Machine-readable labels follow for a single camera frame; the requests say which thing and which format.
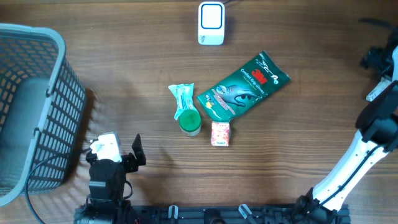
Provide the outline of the green lid jar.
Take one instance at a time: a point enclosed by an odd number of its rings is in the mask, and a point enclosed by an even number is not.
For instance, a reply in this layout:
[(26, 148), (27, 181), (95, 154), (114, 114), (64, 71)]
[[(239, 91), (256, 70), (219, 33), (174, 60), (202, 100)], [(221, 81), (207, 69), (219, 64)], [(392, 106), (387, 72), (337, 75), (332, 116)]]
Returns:
[(201, 131), (201, 116), (195, 110), (185, 110), (178, 118), (180, 129), (187, 136), (194, 137)]

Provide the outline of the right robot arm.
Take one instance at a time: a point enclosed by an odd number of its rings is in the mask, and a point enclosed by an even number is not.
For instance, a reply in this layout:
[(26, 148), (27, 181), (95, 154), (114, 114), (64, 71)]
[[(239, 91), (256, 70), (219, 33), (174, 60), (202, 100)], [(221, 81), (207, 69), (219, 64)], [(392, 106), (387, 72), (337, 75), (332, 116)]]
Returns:
[(391, 31), (386, 46), (371, 47), (359, 63), (391, 82), (358, 116), (357, 132), (337, 165), (306, 195), (299, 197), (290, 215), (293, 223), (335, 221), (345, 198), (367, 171), (397, 149), (397, 26), (372, 18), (362, 18), (361, 22)]

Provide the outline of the green 3M gloves packet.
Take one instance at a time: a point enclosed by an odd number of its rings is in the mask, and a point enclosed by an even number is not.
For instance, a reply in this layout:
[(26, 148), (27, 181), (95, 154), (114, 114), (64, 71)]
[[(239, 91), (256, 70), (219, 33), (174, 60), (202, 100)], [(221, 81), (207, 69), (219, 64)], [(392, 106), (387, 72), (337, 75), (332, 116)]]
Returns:
[(265, 100), (290, 77), (262, 51), (230, 76), (197, 96), (209, 117), (216, 122), (229, 122)]

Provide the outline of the red orange small carton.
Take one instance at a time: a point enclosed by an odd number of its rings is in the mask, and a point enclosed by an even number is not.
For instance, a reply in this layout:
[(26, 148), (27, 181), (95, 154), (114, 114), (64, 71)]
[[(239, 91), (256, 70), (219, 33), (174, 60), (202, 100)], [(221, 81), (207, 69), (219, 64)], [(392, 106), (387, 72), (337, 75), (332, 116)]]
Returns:
[(231, 135), (231, 127), (227, 122), (215, 122), (211, 124), (211, 145), (214, 147), (228, 147)]

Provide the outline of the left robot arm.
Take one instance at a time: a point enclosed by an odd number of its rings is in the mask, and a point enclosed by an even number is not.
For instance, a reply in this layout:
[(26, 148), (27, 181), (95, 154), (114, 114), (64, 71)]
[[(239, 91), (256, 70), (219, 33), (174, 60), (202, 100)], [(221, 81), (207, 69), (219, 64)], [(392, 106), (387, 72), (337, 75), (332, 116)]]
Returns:
[(85, 204), (75, 210), (76, 224), (138, 224), (141, 222), (132, 208), (129, 195), (124, 195), (124, 187), (131, 183), (126, 174), (137, 172), (146, 165), (141, 137), (137, 135), (132, 143), (132, 152), (121, 155), (117, 132), (104, 133), (91, 140), (86, 161), (90, 164), (90, 194)]

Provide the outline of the light blue packet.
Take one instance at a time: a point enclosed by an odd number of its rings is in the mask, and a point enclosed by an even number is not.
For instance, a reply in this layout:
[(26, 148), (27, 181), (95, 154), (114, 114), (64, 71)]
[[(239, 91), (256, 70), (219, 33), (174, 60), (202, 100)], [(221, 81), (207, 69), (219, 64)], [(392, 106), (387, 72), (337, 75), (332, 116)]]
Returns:
[(177, 101), (177, 110), (174, 115), (175, 120), (178, 120), (179, 116), (186, 110), (198, 111), (193, 104), (193, 83), (169, 85), (168, 88)]

